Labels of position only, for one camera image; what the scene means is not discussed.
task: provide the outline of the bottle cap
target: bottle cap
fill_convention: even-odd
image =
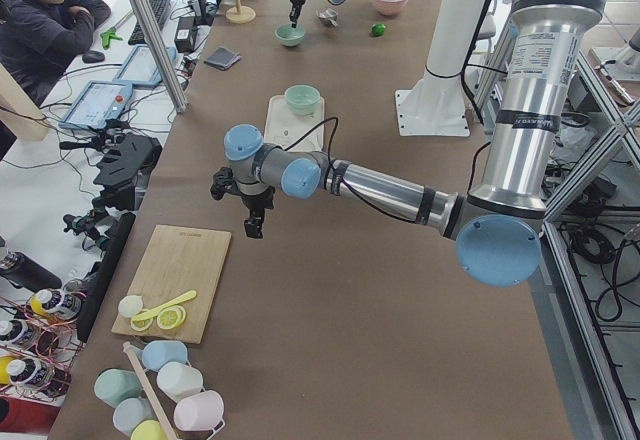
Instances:
[[[0,335],[9,335],[13,325],[8,320],[0,320]]]
[[[20,375],[27,368],[27,364],[24,360],[11,360],[7,365],[7,373],[12,377]]]
[[[49,300],[53,298],[53,292],[51,290],[40,290],[35,295],[35,299],[40,303],[47,303]]]

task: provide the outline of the green fruit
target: green fruit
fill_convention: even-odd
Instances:
[[[373,35],[374,37],[381,37],[382,35],[384,35],[386,29],[387,26],[384,23],[374,23],[371,26],[371,35]]]

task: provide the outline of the blue cup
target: blue cup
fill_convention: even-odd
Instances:
[[[134,372],[110,368],[98,376],[93,392],[104,403],[116,408],[127,398],[139,397],[142,385]]]
[[[154,340],[142,350],[142,364],[157,372],[169,362],[187,363],[187,346],[178,340]]]

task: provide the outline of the wooden stick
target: wooden stick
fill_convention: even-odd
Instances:
[[[164,409],[162,408],[162,405],[160,405],[160,400],[158,400],[156,392],[155,390],[153,390],[153,386],[147,378],[147,374],[144,373],[144,369],[140,364],[140,360],[136,355],[133,345],[131,345],[131,343],[129,342],[124,342],[122,344],[122,349],[124,350],[124,353],[127,355],[127,357],[129,357],[129,361],[131,362],[133,371],[136,373],[136,376],[138,377],[138,380],[140,380],[140,384],[142,385],[144,392],[147,394],[147,399],[149,400],[151,408],[153,408],[156,417],[158,417],[158,422],[160,422],[160,426],[162,427],[164,434],[167,436],[167,440],[178,440],[178,437],[176,437],[176,432],[173,430],[173,426],[171,425],[171,422],[169,422],[167,414],[164,413]]]

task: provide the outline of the black box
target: black box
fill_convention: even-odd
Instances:
[[[196,17],[180,17],[174,43],[180,53],[191,53],[196,49],[196,36],[198,35],[198,25]]]

